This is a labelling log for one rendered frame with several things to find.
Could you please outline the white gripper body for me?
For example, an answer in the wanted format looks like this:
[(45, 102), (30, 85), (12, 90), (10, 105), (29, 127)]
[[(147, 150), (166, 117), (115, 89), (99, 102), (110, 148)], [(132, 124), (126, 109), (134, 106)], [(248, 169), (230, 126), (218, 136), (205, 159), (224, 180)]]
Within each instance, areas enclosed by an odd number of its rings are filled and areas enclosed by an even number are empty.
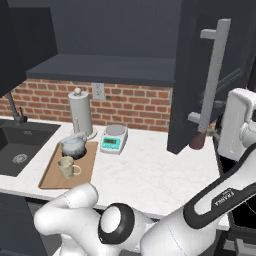
[(228, 94), (218, 153), (238, 161), (256, 143), (256, 93), (235, 88)]

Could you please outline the beige ceramic mug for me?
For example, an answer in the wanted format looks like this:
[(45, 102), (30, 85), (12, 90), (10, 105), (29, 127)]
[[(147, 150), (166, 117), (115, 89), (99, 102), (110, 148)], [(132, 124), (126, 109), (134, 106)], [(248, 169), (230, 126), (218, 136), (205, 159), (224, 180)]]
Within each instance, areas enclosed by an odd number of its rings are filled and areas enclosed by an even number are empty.
[(74, 159), (70, 156), (64, 156), (57, 162), (58, 168), (64, 179), (71, 179), (82, 173), (80, 166), (74, 164)]

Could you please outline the brown wooden tray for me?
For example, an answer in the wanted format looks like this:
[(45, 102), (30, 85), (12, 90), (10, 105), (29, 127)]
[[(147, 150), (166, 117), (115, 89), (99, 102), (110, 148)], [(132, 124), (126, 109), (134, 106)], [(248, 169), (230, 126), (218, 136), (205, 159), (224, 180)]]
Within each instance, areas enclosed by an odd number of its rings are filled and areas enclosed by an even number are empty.
[(71, 179), (64, 179), (57, 162), (62, 157), (61, 144), (58, 143), (38, 184), (40, 189), (71, 189), (82, 183), (91, 181), (94, 162), (97, 153), (97, 142), (87, 142), (87, 153), (81, 159), (75, 160), (74, 164), (82, 168), (80, 175), (74, 175)]

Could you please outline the brown round jar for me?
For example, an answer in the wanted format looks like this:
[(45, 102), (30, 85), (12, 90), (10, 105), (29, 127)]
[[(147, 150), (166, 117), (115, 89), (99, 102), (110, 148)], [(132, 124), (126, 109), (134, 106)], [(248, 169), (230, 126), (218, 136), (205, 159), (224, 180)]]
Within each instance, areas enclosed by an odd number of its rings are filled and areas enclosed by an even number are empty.
[(206, 139), (207, 133), (201, 133), (198, 132), (191, 140), (191, 142), (189, 143), (189, 146), (191, 149), (194, 150), (200, 150), (204, 147), (205, 144), (205, 139)]

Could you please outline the teal and white kitchen scale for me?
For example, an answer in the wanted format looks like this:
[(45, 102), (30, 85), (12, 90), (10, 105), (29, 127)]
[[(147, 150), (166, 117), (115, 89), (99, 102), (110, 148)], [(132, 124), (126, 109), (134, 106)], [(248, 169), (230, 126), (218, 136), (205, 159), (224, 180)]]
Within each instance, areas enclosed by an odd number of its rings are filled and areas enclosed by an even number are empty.
[(120, 155), (128, 138), (128, 128), (122, 125), (109, 125), (104, 130), (100, 150), (107, 154)]

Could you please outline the white paper towel roll holder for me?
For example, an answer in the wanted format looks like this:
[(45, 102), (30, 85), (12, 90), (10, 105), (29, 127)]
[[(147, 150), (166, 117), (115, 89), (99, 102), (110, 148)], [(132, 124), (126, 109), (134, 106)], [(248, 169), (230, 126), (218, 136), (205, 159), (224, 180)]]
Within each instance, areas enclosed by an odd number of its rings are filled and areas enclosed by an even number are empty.
[(97, 135), (97, 130), (93, 127), (90, 110), (89, 93), (75, 88), (69, 95), (70, 111), (75, 133), (85, 132), (87, 139), (91, 140)]

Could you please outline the dark sink basin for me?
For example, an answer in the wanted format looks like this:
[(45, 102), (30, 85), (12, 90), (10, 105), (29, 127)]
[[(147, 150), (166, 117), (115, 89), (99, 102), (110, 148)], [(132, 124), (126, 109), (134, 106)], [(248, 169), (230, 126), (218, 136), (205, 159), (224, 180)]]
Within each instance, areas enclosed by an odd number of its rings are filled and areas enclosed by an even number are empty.
[(0, 119), (0, 175), (17, 177), (59, 125)]

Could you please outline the dark metal tap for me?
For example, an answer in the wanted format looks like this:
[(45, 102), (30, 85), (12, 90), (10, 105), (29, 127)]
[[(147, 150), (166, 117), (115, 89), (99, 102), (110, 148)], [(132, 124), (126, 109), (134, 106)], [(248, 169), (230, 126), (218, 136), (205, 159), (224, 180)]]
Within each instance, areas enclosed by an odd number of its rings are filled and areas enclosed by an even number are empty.
[(28, 118), (23, 114), (22, 110), (17, 111), (12, 94), (8, 93), (7, 97), (10, 104), (10, 108), (12, 110), (12, 115), (13, 115), (15, 124), (21, 125), (22, 123), (26, 123)]

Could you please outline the dark base cupboard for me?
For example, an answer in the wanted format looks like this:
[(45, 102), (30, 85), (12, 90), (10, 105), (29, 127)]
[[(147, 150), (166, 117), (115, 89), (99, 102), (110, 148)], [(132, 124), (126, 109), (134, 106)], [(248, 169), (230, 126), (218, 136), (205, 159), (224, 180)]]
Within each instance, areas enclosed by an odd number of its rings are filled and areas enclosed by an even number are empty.
[(0, 256), (47, 256), (23, 197), (0, 193)]

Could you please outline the dark open wall cabinet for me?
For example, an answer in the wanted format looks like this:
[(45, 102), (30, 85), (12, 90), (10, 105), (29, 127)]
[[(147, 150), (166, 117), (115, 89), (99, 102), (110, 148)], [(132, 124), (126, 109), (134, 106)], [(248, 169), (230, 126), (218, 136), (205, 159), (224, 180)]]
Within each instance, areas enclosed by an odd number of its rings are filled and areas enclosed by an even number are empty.
[(50, 8), (57, 54), (29, 78), (170, 86), (182, 0), (17, 0)]

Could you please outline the white wall socket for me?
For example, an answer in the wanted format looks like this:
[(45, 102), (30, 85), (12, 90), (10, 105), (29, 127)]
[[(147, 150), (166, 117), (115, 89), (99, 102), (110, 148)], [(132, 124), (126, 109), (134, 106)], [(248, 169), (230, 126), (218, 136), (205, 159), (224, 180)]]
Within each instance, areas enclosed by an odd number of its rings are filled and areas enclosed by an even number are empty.
[(92, 97), (95, 100), (105, 99), (105, 87), (103, 83), (93, 83), (92, 84)]

